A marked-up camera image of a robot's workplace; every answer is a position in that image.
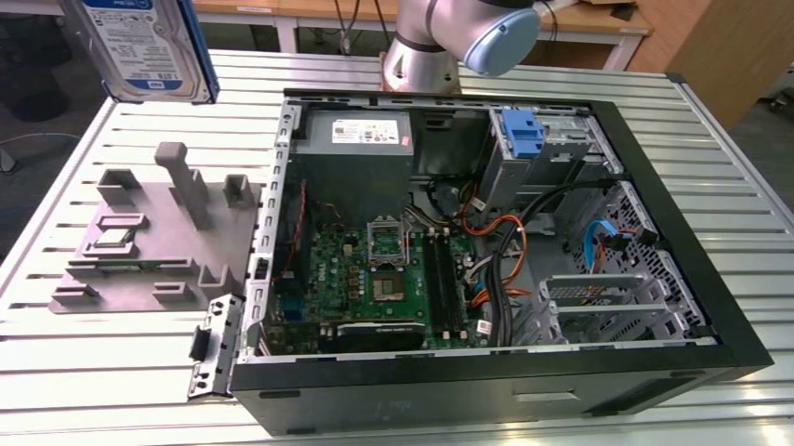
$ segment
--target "metal table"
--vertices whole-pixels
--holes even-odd
[[[111,167],[167,179],[183,141],[206,181],[266,183],[285,87],[379,88],[370,58],[214,51],[221,104],[102,107],[0,268],[0,442],[165,444],[269,438],[234,401],[186,404],[187,349],[203,312],[55,316],[46,308]],[[339,444],[788,444],[794,442],[794,219],[686,85],[664,75],[522,67],[462,72],[465,92],[617,103],[777,365],[634,416],[362,433]]]

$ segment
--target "gray robot arm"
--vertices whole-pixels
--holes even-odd
[[[534,0],[401,0],[397,38],[383,62],[395,91],[449,93],[458,63],[482,76],[505,74],[536,45]]]

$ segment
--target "side panel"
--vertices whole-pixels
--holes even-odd
[[[669,372],[562,375],[249,390],[235,392],[235,396],[269,433],[279,436],[637,413],[696,387],[708,377]],[[601,408],[609,411],[598,413]]]

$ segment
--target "gray 3d printed holder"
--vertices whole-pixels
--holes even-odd
[[[205,309],[243,291],[262,188],[243,175],[205,184],[186,155],[181,142],[155,153],[173,185],[106,171],[105,203],[52,295],[55,313]]]

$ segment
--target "chip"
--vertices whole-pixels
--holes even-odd
[[[373,273],[373,300],[394,302],[406,300],[406,281],[399,271],[377,271]]]

